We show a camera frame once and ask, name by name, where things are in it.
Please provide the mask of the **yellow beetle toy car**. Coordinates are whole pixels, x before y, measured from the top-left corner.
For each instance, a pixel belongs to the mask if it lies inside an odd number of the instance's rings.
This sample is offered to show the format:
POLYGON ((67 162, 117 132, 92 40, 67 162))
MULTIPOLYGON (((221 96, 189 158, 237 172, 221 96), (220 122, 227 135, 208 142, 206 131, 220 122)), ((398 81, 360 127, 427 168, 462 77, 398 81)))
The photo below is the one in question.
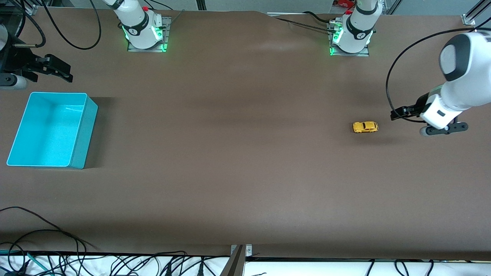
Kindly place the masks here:
POLYGON ((375 121, 363 121, 353 123, 354 133, 374 133, 379 131, 379 126, 375 121))

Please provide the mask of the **teal plastic bin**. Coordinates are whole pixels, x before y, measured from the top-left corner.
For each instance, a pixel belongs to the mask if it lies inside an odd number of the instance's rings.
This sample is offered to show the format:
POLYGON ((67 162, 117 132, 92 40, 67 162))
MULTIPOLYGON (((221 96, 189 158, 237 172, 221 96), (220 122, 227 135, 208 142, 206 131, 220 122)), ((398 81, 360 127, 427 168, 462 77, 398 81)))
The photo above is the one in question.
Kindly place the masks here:
POLYGON ((86 93, 32 92, 7 165, 83 169, 97 112, 86 93))

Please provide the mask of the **dark slanted bar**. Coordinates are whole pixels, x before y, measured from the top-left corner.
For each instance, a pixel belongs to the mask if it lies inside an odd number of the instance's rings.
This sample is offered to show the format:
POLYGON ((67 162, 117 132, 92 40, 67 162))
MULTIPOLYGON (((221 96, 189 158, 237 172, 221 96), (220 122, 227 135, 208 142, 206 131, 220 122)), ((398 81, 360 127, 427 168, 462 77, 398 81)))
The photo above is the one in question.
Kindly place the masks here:
POLYGON ((233 245, 231 255, 220 276, 244 276, 244 265, 248 252, 247 245, 233 245))

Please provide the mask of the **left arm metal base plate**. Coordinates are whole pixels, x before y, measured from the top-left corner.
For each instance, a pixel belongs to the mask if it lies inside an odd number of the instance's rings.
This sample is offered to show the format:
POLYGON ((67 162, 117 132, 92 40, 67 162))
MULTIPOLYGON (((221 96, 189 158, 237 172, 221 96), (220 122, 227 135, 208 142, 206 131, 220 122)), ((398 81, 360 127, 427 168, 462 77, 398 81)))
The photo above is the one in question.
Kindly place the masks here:
POLYGON ((328 27, 328 30, 330 31, 328 37, 329 37, 329 50, 330 50, 330 56, 357 56, 357 57, 368 57, 369 56, 369 49, 368 46, 365 45, 365 47, 362 49, 362 51, 357 52, 357 53, 349 53, 345 52, 342 50, 338 42, 342 35, 345 33, 344 29, 341 26, 341 23, 338 21, 333 21, 330 20, 329 23, 326 24, 328 27))

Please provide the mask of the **small metal bracket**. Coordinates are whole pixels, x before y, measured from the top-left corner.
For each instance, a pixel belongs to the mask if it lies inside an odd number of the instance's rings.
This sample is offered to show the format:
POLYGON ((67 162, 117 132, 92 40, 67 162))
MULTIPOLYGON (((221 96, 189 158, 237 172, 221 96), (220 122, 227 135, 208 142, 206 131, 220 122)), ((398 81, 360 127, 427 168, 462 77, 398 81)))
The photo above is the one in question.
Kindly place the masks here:
MULTIPOLYGON (((237 244, 233 244, 231 246, 231 252, 230 252, 230 255, 233 254, 233 252, 235 251, 235 249, 238 248, 238 246, 240 245, 237 245, 237 244)), ((252 250, 252 244, 246 244, 246 245, 243 245, 243 248, 245 250, 245 257, 250 257, 253 255, 253 250, 252 250)))

